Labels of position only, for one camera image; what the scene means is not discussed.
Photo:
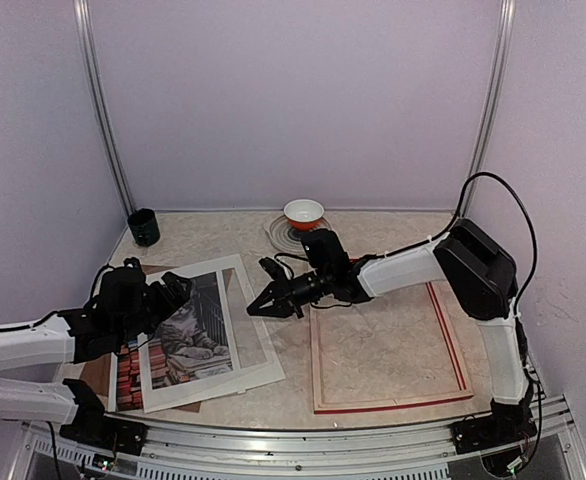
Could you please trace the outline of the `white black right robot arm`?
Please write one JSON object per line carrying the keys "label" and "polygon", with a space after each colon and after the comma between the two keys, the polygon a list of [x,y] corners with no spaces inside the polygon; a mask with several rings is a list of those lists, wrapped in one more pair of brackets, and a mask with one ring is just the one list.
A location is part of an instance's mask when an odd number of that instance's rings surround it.
{"label": "white black right robot arm", "polygon": [[247,307],[251,316],[301,317],[305,305],[331,296],[339,307],[367,303],[418,284],[444,281],[480,330],[491,375],[489,414],[457,421],[458,451],[468,452],[540,434],[540,387],[527,368],[528,339],[520,319],[524,292],[513,257],[473,221],[453,219],[431,238],[386,254],[352,259],[335,231],[301,237],[309,272],[295,275],[278,257],[260,259],[271,281]]}

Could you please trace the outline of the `brown backing board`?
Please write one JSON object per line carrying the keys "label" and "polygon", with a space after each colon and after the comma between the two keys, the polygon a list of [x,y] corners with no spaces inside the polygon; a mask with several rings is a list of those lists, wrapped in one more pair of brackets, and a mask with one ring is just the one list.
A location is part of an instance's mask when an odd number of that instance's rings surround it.
{"label": "brown backing board", "polygon": [[111,412],[142,412],[139,354],[130,350],[137,347],[133,341],[124,347],[124,359],[103,356],[84,364],[80,379],[101,399]]}

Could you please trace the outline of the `grey striped plate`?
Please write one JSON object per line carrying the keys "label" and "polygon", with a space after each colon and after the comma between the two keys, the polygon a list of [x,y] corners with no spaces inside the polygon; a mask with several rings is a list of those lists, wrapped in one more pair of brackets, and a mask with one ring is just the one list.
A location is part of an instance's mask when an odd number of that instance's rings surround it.
{"label": "grey striped plate", "polygon": [[331,224],[325,218],[318,218],[315,222],[291,222],[285,214],[280,214],[263,225],[267,239],[279,252],[293,255],[304,254],[301,238],[305,233],[317,229],[331,230]]}

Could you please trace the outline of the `right aluminium post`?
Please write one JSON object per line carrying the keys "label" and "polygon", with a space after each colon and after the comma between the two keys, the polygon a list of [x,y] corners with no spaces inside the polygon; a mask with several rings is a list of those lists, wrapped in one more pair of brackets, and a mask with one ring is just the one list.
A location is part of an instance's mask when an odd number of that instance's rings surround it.
{"label": "right aluminium post", "polygon": [[483,104],[478,132],[472,150],[471,163],[465,180],[466,190],[460,200],[460,213],[465,215],[471,208],[475,192],[474,180],[471,177],[480,173],[484,167],[491,134],[497,115],[501,90],[508,65],[513,27],[515,23],[517,2],[503,0],[500,3],[500,14],[494,48],[493,60],[490,68],[489,83]]}

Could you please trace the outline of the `cat photo print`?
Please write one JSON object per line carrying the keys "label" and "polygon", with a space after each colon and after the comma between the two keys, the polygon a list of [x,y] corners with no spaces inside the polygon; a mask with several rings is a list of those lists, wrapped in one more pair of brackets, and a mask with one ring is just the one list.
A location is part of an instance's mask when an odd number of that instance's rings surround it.
{"label": "cat photo print", "polygon": [[189,301],[149,335],[141,335],[117,355],[113,374],[117,411],[150,410],[191,403],[197,389],[235,368],[225,318],[223,275],[191,279]]}

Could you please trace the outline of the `aluminium post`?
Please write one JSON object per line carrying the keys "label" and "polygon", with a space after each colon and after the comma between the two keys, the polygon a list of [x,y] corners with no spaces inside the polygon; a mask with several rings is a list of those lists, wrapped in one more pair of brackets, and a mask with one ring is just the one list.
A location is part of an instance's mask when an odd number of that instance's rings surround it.
{"label": "aluminium post", "polygon": [[73,2],[73,10],[90,96],[106,153],[107,163],[115,183],[122,209],[125,216],[128,217],[135,211],[135,204],[120,160],[107,109],[92,31],[89,2],[86,0],[75,0]]}
{"label": "aluminium post", "polygon": [[460,213],[465,215],[471,208],[475,192],[474,180],[471,177],[480,173],[484,167],[491,134],[497,115],[501,90],[508,65],[513,27],[515,23],[517,2],[503,0],[500,3],[500,14],[494,48],[493,60],[490,68],[489,83],[483,104],[478,132],[472,150],[471,163],[465,180],[466,190],[460,200]]}

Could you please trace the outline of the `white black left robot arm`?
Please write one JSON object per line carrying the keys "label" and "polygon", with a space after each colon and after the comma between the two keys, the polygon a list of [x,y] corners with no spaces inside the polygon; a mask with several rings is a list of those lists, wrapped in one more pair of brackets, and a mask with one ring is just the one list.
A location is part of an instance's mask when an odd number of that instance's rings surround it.
{"label": "white black left robot arm", "polygon": [[[192,282],[172,272],[148,283],[140,270],[106,273],[97,295],[77,309],[43,319],[0,326],[0,372],[40,364],[83,364],[121,351],[150,335],[191,297]],[[143,424],[110,417],[82,380],[34,383],[0,377],[0,420],[57,424],[62,437],[104,449],[134,453]]]}

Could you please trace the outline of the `dark green mug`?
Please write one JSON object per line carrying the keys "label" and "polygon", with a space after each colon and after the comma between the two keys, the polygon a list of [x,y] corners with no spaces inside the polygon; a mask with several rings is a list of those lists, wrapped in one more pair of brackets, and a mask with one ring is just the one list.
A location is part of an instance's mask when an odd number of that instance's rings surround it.
{"label": "dark green mug", "polygon": [[133,240],[140,247],[150,247],[161,237],[156,214],[152,209],[142,208],[127,218],[127,225]]}

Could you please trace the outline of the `left aluminium post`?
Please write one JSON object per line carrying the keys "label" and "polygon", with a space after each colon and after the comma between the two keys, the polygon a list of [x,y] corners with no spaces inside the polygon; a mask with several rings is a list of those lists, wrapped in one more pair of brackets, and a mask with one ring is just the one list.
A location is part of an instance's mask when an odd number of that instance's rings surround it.
{"label": "left aluminium post", "polygon": [[92,31],[89,2],[86,0],[75,0],[73,2],[73,10],[90,96],[106,153],[107,163],[115,183],[122,209],[125,216],[128,217],[135,211],[135,204],[120,160],[107,109]]}

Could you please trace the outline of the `red wooden picture frame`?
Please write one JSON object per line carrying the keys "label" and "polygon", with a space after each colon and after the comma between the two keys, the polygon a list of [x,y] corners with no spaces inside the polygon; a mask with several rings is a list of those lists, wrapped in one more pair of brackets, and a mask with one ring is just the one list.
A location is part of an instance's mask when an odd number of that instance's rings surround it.
{"label": "red wooden picture frame", "polygon": [[349,308],[312,309],[309,322],[317,414],[412,409],[474,395],[432,282]]}

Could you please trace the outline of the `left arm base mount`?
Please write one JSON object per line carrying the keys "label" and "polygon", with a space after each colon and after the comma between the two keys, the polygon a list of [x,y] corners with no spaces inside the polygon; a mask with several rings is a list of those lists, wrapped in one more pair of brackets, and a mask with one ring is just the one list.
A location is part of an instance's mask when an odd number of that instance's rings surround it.
{"label": "left arm base mount", "polygon": [[140,422],[103,417],[96,421],[73,422],[62,425],[60,435],[80,444],[112,453],[140,456],[148,427]]}

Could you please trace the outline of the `orange white bowl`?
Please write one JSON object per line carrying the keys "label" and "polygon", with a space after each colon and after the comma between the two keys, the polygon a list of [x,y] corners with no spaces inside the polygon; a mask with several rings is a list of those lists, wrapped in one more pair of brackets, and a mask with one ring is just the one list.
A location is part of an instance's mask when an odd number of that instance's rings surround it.
{"label": "orange white bowl", "polygon": [[324,213],[323,205],[311,199],[292,200],[283,208],[288,224],[300,231],[316,228],[323,219]]}

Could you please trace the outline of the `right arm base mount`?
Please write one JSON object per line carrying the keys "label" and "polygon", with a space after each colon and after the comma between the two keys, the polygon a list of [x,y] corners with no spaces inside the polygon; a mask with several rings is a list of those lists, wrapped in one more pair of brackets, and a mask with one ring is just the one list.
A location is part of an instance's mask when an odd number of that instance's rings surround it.
{"label": "right arm base mount", "polygon": [[500,447],[535,437],[537,427],[531,419],[516,421],[513,418],[491,414],[454,422],[451,434],[458,455]]}

